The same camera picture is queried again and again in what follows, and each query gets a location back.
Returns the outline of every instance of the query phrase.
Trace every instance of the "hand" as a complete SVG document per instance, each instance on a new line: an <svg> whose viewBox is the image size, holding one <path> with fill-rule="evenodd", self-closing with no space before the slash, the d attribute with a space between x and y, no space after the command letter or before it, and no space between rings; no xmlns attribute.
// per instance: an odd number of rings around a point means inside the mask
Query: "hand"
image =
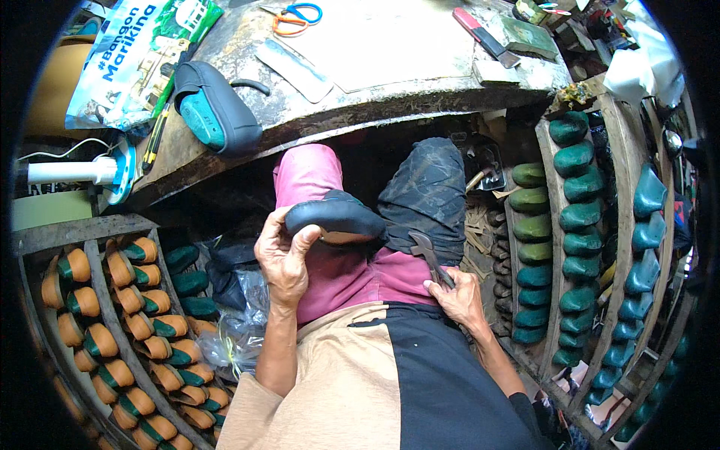
<svg viewBox="0 0 720 450"><path fill-rule="evenodd" d="M317 225L308 225L291 240L283 227L290 208L270 213L255 243L255 257L267 281L271 304L295 312L300 297L307 291L305 255L321 231Z"/></svg>
<svg viewBox="0 0 720 450"><path fill-rule="evenodd" d="M454 289L443 289L430 280L425 280L423 286L438 300L448 317L467 328L476 340L490 340L492 331L482 309L477 275L466 274L452 267L447 272L455 281Z"/></svg>

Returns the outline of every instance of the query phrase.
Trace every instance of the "man's left hand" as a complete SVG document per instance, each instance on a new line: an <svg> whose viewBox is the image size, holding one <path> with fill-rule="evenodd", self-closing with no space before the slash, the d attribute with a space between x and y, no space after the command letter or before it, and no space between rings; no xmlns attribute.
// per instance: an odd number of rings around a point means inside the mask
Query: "man's left hand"
<svg viewBox="0 0 720 450"><path fill-rule="evenodd" d="M282 207L270 213L255 243L255 257L267 281L270 301L294 312L307 291L305 255L320 237L321 230L317 225L308 225L291 239L283 226L290 208Z"/></svg>

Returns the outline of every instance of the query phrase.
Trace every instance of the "white cable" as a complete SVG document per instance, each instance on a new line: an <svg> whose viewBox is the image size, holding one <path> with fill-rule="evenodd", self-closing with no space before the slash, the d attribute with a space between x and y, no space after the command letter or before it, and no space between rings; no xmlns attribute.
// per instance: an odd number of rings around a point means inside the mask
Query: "white cable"
<svg viewBox="0 0 720 450"><path fill-rule="evenodd" d="M85 140L82 140L80 143L76 144L75 146L73 146L70 150L66 151L66 152L63 153L62 155L54 155L54 154L52 154L52 153L46 153L46 152L35 152L35 153L31 153L31 154L29 154L29 155L25 155L25 156L23 156L22 158L18 158L17 160L18 160L18 161L22 161L22 160L24 160L24 159L28 159L28 158L31 158L31 157L33 157L33 156L50 156L51 158L65 158L67 155L69 155L70 153L72 153L73 151L75 151L75 149L76 149L77 147L80 147L81 145L83 145L84 143L86 143L86 142L88 142L88 141L90 141L90 140L94 140L95 142L99 142L99 143L101 143L102 145L104 145L105 147L107 147L107 152L105 152L105 153L103 153L103 154L101 154L101 155L98 155L98 156L109 155L109 154L110 154L110 151L111 151L113 148L115 148L115 147L117 147L118 145L120 145L120 142L118 142L117 144L115 144L115 145L113 145L113 146L111 147L110 145L107 145L104 141L102 141L102 140L100 140L100 139L87 138L87 139L85 139Z"/></svg>

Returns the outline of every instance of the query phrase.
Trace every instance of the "pink pants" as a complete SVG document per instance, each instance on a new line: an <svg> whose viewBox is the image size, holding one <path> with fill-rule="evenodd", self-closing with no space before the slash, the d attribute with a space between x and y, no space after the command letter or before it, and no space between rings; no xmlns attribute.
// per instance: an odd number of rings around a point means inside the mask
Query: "pink pants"
<svg viewBox="0 0 720 450"><path fill-rule="evenodd" d="M343 188L343 171L333 149L322 144L291 148L273 170L275 207L319 200ZM313 246L305 260L310 286L300 299L302 325L329 312L367 302L435 305L423 281L430 279L424 259L384 247L367 262L364 254Z"/></svg>

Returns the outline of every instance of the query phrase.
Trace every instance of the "knee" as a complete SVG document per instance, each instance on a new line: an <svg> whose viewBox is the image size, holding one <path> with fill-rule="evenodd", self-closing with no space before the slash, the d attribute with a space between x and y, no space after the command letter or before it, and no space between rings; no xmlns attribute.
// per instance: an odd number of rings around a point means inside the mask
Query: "knee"
<svg viewBox="0 0 720 450"><path fill-rule="evenodd" d="M299 159L301 161L312 161L317 158L336 158L332 148L323 144L304 144L293 147L285 152L284 157Z"/></svg>
<svg viewBox="0 0 720 450"><path fill-rule="evenodd" d="M427 138L413 144L413 153L416 158L432 161L442 166L463 166L460 150L448 138Z"/></svg>

